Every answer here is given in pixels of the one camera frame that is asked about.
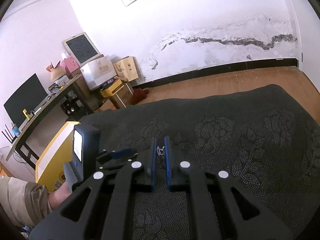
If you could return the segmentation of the beige sleeve forearm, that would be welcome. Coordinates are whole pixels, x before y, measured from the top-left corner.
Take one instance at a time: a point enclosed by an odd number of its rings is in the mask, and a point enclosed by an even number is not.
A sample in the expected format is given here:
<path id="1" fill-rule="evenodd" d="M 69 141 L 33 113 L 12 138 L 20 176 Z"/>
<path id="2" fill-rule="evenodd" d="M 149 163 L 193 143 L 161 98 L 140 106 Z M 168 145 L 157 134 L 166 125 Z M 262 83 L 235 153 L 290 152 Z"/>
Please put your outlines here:
<path id="1" fill-rule="evenodd" d="M 45 186 L 1 176 L 1 218 L 14 226 L 33 227 L 52 213 Z"/>

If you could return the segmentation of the person left hand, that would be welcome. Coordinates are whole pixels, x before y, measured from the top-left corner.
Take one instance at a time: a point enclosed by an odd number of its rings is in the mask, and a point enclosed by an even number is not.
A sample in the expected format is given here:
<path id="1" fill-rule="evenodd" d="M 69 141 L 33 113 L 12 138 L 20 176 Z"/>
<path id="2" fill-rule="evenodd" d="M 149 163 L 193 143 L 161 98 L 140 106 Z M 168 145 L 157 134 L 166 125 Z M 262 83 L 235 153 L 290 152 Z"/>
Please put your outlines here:
<path id="1" fill-rule="evenodd" d="M 62 204 L 70 195 L 72 191 L 65 181 L 56 191 L 48 194 L 48 203 L 53 210 Z"/>

